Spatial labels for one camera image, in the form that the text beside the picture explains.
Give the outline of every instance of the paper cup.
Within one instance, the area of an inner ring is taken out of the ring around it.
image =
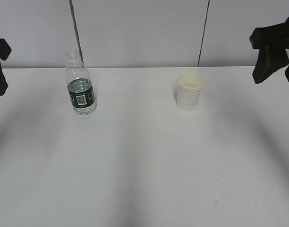
[[[177,105],[183,111],[195,110],[204,79],[195,72],[185,72],[177,78]]]

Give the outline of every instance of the white table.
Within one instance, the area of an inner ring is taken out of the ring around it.
[[[4,70],[0,227],[289,227],[289,84],[252,70],[90,69],[89,116],[64,69]],[[191,113],[184,71],[206,81]]]

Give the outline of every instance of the green label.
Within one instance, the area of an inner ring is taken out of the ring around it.
[[[75,108],[87,108],[94,103],[94,92],[92,86],[84,92],[69,91],[69,94],[71,98],[71,103]]]

